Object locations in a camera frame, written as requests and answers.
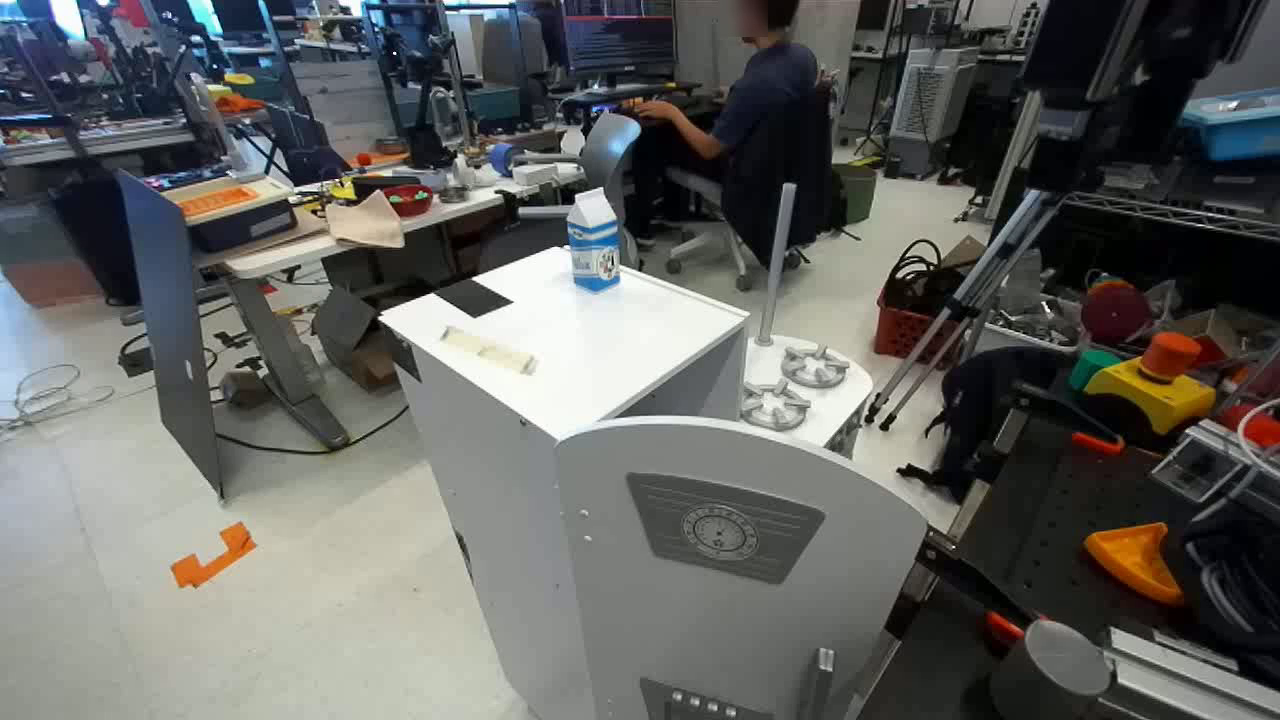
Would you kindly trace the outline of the white toy kitchen cabinet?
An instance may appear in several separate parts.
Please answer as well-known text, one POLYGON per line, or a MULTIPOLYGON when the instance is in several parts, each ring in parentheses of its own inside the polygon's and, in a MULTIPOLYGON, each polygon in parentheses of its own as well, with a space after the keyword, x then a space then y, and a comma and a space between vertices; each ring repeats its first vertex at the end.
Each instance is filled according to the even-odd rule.
POLYGON ((928 521, 740 421, 748 315, 562 249, 385 314, 506 682, 535 720, 809 720, 867 665, 928 521), (518 375, 445 328, 535 357, 518 375))

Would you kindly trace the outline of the cluttered white work desk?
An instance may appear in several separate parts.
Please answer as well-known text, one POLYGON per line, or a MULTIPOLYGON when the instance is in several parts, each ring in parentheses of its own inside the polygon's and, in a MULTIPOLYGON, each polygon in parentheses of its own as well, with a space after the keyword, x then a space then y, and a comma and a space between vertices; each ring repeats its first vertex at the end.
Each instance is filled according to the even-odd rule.
POLYGON ((315 362, 288 320, 270 309, 270 281, 302 264, 320 264, 332 294, 320 306, 315 337, 336 369, 351 364, 376 328, 376 309, 396 297, 458 283, 534 254, 518 226, 562 215, 550 193, 586 185, 586 160, 565 152, 522 152, 511 174, 483 167, 460 200, 435 196, 396 226, 390 243, 369 243, 376 212, 330 205, 320 215, 294 212, 294 227, 242 249, 205 254, 201 274, 216 274, 270 364, 270 387, 285 414, 315 437, 324 454, 351 449, 351 432, 320 400, 315 362))

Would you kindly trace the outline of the white toy stove top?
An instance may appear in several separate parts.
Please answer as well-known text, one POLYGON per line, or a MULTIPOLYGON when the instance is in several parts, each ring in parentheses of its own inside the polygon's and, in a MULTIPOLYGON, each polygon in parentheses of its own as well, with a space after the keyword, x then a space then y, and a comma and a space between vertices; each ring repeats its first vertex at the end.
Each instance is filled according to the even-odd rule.
POLYGON ((871 375, 811 340, 752 340, 743 357, 740 421, 850 456, 871 375))

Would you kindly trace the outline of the grey toy burner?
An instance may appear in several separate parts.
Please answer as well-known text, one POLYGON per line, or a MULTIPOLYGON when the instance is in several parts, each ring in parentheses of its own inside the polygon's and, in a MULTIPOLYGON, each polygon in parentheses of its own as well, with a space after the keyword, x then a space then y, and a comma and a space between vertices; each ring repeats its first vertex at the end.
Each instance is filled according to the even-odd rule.
POLYGON ((800 387, 841 387, 850 364, 828 349, 789 349, 780 371, 800 387))
POLYGON ((789 383, 748 383, 740 421, 752 428, 796 432, 809 421, 809 400, 789 383))

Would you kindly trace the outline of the dark red ball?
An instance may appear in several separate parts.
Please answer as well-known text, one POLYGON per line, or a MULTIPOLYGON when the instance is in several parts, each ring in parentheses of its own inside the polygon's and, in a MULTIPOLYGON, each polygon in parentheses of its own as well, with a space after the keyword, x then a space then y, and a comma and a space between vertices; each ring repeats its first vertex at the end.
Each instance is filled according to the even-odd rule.
POLYGON ((1151 326, 1151 306, 1128 281, 1097 281, 1086 294, 1081 326, 1097 344, 1124 344, 1151 326))

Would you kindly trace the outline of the black square patch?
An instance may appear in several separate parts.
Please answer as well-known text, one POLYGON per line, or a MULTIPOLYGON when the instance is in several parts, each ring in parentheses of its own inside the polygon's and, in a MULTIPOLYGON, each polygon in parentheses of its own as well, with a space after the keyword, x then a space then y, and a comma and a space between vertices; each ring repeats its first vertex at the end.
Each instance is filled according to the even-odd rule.
POLYGON ((488 283, 481 281, 458 281, 458 283, 445 283, 441 287, 441 301, 460 309, 466 315, 488 315, 495 309, 506 309, 506 297, 492 294, 488 283))

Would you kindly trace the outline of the silver tripod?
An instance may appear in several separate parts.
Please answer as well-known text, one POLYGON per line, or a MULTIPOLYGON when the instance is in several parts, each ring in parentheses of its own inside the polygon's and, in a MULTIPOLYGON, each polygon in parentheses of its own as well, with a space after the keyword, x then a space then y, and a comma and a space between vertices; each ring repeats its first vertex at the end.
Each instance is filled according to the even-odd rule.
POLYGON ((1050 222, 1059 212, 1063 196, 1029 188, 1017 212, 1000 226, 989 239, 986 256, 947 297, 942 315, 923 328, 902 369, 887 375, 886 387, 871 392, 865 421, 887 432, 922 383, 942 369, 942 362, 965 340, 965 334, 989 314, 997 287, 1012 274, 1012 264, 1040 239, 1050 222))

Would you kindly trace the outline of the black backpack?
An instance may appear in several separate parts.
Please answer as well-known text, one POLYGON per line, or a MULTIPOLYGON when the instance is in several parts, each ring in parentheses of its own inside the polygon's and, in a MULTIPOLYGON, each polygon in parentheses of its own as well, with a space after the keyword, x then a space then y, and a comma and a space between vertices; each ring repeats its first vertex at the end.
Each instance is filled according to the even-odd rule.
POLYGON ((942 462, 931 467, 902 466, 902 478, 965 504, 977 481, 1000 478, 997 432, 1017 400, 1044 415, 1077 415, 1077 405, 1051 387, 1059 371, 1063 357, 1050 349, 991 349, 953 364, 931 415, 931 428, 947 432, 942 462))

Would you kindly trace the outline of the beige tape strip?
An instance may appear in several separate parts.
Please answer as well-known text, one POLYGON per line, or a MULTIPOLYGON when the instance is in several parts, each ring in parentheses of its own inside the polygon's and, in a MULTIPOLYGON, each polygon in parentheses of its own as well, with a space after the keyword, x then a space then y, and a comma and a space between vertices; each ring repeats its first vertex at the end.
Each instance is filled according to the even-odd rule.
POLYGON ((450 326, 450 328, 441 334, 441 340, 451 344, 458 354, 467 354, 467 357, 488 362, 488 364, 495 364, 495 369, 508 369, 508 371, 518 371, 518 375, 534 375, 534 371, 535 371, 535 357, 534 357, 534 354, 522 354, 522 349, 483 340, 483 337, 475 337, 475 334, 467 334, 467 328, 451 328, 451 326, 450 326))

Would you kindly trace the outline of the yellow emergency stop button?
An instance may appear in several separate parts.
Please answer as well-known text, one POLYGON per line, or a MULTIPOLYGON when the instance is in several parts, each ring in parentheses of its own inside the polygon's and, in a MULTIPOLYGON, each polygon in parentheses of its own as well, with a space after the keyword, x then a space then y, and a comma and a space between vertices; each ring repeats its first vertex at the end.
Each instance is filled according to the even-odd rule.
POLYGON ((1102 369, 1086 392, 1094 400, 1124 400, 1151 437, 1172 437, 1215 410, 1215 387, 1192 375, 1195 362, 1195 337, 1157 334, 1142 357, 1102 369))

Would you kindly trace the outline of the blue storage bin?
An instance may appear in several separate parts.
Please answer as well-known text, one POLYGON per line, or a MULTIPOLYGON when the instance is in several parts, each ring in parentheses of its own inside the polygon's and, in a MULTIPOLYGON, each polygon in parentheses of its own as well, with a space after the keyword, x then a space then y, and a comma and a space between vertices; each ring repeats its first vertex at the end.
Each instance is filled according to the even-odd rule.
POLYGON ((1280 158, 1280 89, 1195 97, 1180 124, 1215 165, 1275 160, 1280 158))

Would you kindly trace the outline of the grey vertical pole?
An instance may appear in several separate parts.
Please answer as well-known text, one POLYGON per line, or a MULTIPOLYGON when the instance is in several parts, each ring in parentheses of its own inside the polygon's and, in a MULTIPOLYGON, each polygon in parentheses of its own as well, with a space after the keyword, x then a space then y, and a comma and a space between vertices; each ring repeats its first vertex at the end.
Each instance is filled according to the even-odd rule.
POLYGON ((789 181, 789 185, 780 185, 768 283, 764 283, 764 309, 760 309, 760 328, 755 328, 755 344, 764 344, 764 349, 774 344, 780 277, 783 277, 783 256, 789 256, 789 237, 793 237, 793 212, 796 212, 796 185, 789 181))

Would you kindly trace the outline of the seated person in dark shirt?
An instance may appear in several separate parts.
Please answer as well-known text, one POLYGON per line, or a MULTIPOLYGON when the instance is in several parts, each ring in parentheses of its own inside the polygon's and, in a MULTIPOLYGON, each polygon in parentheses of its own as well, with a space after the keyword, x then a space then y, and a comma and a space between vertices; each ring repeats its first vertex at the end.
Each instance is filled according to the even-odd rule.
POLYGON ((674 101, 628 101, 635 119, 664 119, 705 165, 721 167, 721 207, 733 233, 760 264, 774 261, 776 227, 776 158, 768 141, 780 119, 793 119, 820 89, 820 64, 793 36, 800 0, 736 0, 740 41, 752 47, 713 129, 701 129, 674 101))

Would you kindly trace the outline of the blue and white milk carton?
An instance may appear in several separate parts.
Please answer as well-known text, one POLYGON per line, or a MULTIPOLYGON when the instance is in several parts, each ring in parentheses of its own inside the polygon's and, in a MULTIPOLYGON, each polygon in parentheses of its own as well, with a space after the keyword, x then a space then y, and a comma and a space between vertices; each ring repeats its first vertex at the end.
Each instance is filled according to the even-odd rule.
POLYGON ((581 287, 604 294, 619 281, 619 222, 604 188, 571 200, 569 256, 581 287))

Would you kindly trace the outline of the orange triangular toy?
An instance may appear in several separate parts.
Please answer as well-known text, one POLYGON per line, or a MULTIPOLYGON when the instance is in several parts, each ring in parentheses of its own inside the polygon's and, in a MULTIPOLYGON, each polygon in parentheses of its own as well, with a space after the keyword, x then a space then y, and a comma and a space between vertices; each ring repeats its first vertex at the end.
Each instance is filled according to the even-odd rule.
POLYGON ((1167 539, 1167 523, 1149 521, 1149 523, 1089 533, 1086 553, 1094 558, 1097 568, 1105 568, 1128 593, 1163 608, 1180 608, 1183 588, 1163 559, 1163 539, 1167 539))

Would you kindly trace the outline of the orange floor tape bracket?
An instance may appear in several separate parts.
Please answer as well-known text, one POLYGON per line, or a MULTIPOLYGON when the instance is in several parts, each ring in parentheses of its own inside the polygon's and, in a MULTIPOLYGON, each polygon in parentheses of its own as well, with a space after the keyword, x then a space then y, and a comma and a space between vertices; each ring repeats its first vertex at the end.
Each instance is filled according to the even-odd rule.
POLYGON ((255 547, 255 535, 245 523, 228 523, 222 533, 222 553, 216 558, 182 558, 174 565, 174 582, 182 588, 205 588, 222 571, 228 571, 238 559, 245 559, 255 547))

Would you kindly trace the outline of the dark grey standing panel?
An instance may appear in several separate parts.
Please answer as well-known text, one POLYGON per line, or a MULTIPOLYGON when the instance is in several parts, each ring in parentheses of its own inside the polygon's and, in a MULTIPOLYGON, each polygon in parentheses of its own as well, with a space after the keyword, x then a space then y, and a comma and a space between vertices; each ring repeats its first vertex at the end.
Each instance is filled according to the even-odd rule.
POLYGON ((124 227, 147 326, 159 424, 185 449, 209 489, 225 493, 225 456, 216 439, 197 301, 201 274, 193 264, 185 215, 174 200, 128 174, 117 178, 117 188, 124 200, 124 227))

